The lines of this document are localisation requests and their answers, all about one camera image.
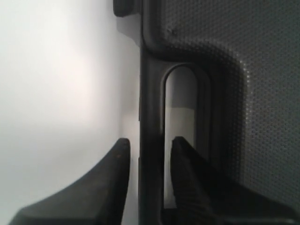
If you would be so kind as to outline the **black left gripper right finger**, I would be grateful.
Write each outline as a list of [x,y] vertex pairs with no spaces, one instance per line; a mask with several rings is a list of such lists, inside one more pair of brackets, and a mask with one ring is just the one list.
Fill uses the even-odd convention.
[[172,142],[171,179],[180,225],[296,225],[290,207],[232,181],[183,137]]

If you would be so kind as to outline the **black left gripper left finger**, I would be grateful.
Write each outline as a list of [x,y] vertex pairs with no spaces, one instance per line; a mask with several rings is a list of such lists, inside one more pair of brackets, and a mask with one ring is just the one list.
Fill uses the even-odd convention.
[[130,142],[120,138],[89,172],[19,210],[12,225],[120,225],[130,174]]

